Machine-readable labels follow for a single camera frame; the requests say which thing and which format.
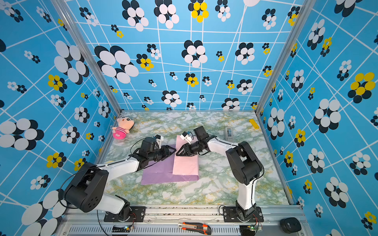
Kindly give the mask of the purple wrapping paper sheet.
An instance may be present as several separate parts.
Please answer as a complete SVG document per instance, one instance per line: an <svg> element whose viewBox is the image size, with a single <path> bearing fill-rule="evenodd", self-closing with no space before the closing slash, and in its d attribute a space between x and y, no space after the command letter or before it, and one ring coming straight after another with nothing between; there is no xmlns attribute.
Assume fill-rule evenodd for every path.
<svg viewBox="0 0 378 236"><path fill-rule="evenodd" d="M198 156L171 155L167 159L150 161L143 170L142 185L192 182L199 180Z"/></svg>

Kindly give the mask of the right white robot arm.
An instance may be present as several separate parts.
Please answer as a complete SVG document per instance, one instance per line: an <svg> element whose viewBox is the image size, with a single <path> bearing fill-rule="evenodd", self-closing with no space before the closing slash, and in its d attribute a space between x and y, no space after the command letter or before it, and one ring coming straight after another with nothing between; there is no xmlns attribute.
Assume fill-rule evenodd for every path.
<svg viewBox="0 0 378 236"><path fill-rule="evenodd" d="M194 129L194 132L197 141L186 141L176 152L176 156L189 157L205 155L209 152L225 156L234 177L239 182L236 200L238 217L246 221L257 214L256 183L264 175L265 169L250 144L245 141L235 144L219 139L215 135L208 134L202 126Z"/></svg>

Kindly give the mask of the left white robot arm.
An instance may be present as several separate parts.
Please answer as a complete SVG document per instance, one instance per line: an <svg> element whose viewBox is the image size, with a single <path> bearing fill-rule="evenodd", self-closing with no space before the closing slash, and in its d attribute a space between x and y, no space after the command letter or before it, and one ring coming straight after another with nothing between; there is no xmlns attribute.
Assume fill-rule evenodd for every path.
<svg viewBox="0 0 378 236"><path fill-rule="evenodd" d="M125 159L94 165L87 162L73 176L60 199L74 205L82 212L102 210L118 215L123 220L129 217L130 203L120 196L105 193L108 182L150 167L149 163L163 161L176 152L176 148L161 144L162 137L147 137Z"/></svg>

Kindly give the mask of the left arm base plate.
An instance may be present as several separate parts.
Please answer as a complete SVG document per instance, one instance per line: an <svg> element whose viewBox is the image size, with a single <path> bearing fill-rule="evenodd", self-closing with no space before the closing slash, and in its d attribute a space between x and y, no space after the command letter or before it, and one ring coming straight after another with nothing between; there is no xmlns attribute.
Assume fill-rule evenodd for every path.
<svg viewBox="0 0 378 236"><path fill-rule="evenodd" d="M143 222L145 213L145 206L131 206L130 202L126 201L120 213L106 212L104 222Z"/></svg>

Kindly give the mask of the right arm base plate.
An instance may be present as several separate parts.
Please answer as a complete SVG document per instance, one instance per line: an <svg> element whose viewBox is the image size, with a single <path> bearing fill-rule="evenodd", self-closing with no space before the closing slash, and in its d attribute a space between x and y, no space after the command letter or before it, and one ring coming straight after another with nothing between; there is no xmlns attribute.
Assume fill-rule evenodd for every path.
<svg viewBox="0 0 378 236"><path fill-rule="evenodd" d="M219 212L225 223L263 223L264 217L260 207L255 206L247 210L240 206L219 207Z"/></svg>

